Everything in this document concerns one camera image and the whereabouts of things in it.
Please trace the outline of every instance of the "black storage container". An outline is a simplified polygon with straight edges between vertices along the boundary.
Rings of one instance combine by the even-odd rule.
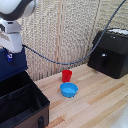
[[[0,82],[0,128],[44,128],[49,100],[23,71]]]
[[[96,35],[97,43],[102,31]],[[88,66],[112,78],[118,79],[128,73],[128,36],[107,31],[91,54]]]

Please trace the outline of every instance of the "black cable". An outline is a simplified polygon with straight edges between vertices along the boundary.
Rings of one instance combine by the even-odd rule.
[[[39,54],[38,52],[34,51],[34,50],[31,49],[30,47],[28,47],[28,46],[26,46],[26,45],[23,45],[23,46],[26,47],[26,48],[28,48],[29,50],[31,50],[31,51],[34,52],[35,54],[37,54],[37,55],[43,57],[44,59],[46,59],[46,60],[48,60],[48,61],[50,61],[50,62],[56,63],[56,64],[70,65],[70,64],[76,64],[76,63],[79,63],[79,62],[83,61],[84,59],[86,59],[88,56],[90,56],[90,55],[92,54],[92,52],[96,49],[96,47],[97,47],[97,45],[99,44],[101,38],[103,37],[104,33],[106,32],[106,30],[107,30],[107,28],[108,28],[110,22],[112,21],[112,19],[114,18],[115,14],[118,12],[118,10],[120,9],[120,7],[121,7],[125,2],[126,2],[126,0],[124,0],[124,1],[119,5],[119,7],[116,9],[116,11],[113,13],[113,15],[111,16],[110,20],[108,21],[108,23],[107,23],[107,25],[106,25],[104,31],[102,32],[102,34],[101,34],[99,40],[97,41],[97,43],[96,43],[96,45],[94,46],[94,48],[92,49],[92,51],[91,51],[87,56],[85,56],[84,58],[82,58],[82,59],[80,59],[80,60],[78,60],[78,61],[71,62],[71,63],[60,63],[60,62],[55,62],[55,61],[50,60],[50,59],[48,59],[47,57],[45,57],[45,56]]]

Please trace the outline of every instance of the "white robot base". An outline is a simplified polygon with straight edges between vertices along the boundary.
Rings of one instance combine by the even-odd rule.
[[[119,119],[110,128],[128,128],[128,103]]]

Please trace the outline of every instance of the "black device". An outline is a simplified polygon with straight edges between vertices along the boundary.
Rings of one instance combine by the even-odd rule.
[[[93,40],[97,43],[102,31]],[[127,34],[107,31],[91,54],[88,66],[112,78],[118,79],[128,73],[128,36]]]

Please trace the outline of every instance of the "black box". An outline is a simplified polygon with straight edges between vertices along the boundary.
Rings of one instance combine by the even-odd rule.
[[[102,31],[96,35],[97,43]],[[91,54],[88,66],[112,78],[118,79],[128,73],[128,36],[107,31]]]
[[[7,54],[7,49],[0,49],[0,81],[28,69],[24,48],[21,52],[12,54],[12,61],[8,61]]]
[[[23,71],[0,82],[0,128],[44,128],[49,100]]]

